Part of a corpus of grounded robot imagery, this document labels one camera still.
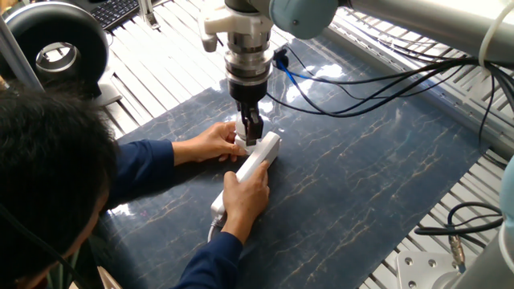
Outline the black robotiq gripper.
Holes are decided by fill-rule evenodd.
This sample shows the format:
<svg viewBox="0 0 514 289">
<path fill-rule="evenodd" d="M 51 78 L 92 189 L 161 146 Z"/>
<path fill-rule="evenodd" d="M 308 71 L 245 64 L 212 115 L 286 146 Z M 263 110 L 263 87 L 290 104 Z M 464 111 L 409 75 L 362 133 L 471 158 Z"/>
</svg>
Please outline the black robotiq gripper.
<svg viewBox="0 0 514 289">
<path fill-rule="evenodd" d="M 228 88 L 230 96 L 237 101 L 236 134 L 246 146 L 256 145 L 263 133 L 263 119 L 257 103 L 267 93 L 267 81 L 242 85 L 229 80 Z"/>
</svg>

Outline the person's left hand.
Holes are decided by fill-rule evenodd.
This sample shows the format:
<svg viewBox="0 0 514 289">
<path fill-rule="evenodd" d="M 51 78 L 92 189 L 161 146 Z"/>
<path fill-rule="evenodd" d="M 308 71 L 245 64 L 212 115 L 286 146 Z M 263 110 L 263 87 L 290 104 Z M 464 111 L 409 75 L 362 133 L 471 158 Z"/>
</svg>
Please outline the person's left hand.
<svg viewBox="0 0 514 289">
<path fill-rule="evenodd" d="M 218 122 L 198 136 L 175 143 L 176 164 L 203 162 L 217 158 L 220 162 L 236 161 L 247 152 L 235 143 L 235 122 Z"/>
</svg>

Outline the person's right hand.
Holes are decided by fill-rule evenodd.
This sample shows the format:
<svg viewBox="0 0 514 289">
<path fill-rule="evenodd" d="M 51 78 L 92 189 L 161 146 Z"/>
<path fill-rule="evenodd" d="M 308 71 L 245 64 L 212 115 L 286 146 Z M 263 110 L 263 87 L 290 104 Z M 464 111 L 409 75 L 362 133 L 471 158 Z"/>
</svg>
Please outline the person's right hand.
<svg viewBox="0 0 514 289">
<path fill-rule="evenodd" d="M 222 232 L 234 235 L 242 244 L 247 241 L 256 218 L 266 209 L 270 188 L 267 169 L 262 162 L 244 182 L 238 182 L 234 172 L 224 175 L 223 205 L 226 223 Z"/>
</svg>

